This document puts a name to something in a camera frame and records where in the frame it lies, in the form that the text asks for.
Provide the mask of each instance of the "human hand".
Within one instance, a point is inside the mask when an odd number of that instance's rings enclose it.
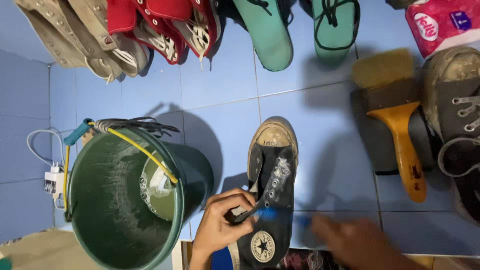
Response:
[[[241,224],[233,226],[224,218],[224,215],[237,206],[250,211],[254,205],[255,198],[239,188],[210,197],[193,241],[192,260],[193,257],[198,260],[208,259],[213,252],[251,233],[255,224],[252,216]]]
[[[313,233],[323,240],[335,259],[356,270],[424,270],[402,256],[367,219],[335,222],[326,216],[312,219]]]

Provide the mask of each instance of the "black shoelace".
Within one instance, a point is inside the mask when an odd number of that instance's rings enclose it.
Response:
[[[331,48],[331,47],[325,47],[322,44],[320,44],[320,41],[318,40],[318,30],[320,29],[320,24],[322,23],[322,20],[324,17],[327,17],[328,24],[332,25],[333,27],[338,26],[338,21],[336,19],[336,8],[344,5],[346,3],[353,3],[355,9],[354,9],[354,18],[353,18],[353,23],[354,23],[354,28],[353,28],[353,39],[350,44],[347,46],[342,46],[342,47],[336,47],[336,48]],[[350,48],[353,43],[355,43],[355,39],[357,38],[357,33],[359,30],[359,22],[360,22],[360,4],[358,3],[357,0],[343,0],[341,2],[338,2],[338,0],[335,0],[335,3],[333,6],[330,5],[330,0],[322,0],[322,7],[324,11],[322,14],[320,14],[318,17],[314,19],[316,21],[319,19],[317,26],[315,27],[315,42],[317,43],[318,47],[325,49],[325,50],[341,50],[341,49],[348,49]]]
[[[272,16],[272,13],[267,9],[268,7],[267,1],[263,1],[263,0],[247,0],[247,1],[254,5],[262,7],[268,13],[268,15]]]

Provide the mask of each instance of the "green shoe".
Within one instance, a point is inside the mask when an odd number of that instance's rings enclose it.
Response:
[[[277,1],[281,0],[233,0],[250,33],[258,59],[270,71],[286,69],[293,59],[292,42]]]
[[[328,65],[340,64],[357,38],[357,0],[312,0],[315,51]]]

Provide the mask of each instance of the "beige sneaker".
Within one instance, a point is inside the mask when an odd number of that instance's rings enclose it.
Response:
[[[135,77],[147,65],[149,52],[145,46],[123,34],[108,33],[106,0],[69,0],[69,3],[100,47],[125,74]]]
[[[107,83],[122,73],[66,0],[16,0],[16,3],[61,66],[88,67]]]

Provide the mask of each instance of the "yellow brush handle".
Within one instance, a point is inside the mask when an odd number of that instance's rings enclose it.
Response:
[[[403,186],[414,202],[423,202],[427,196],[422,165],[408,135],[410,116],[419,105],[420,102],[412,102],[396,107],[372,110],[367,113],[367,115],[384,122],[392,132],[396,161]]]

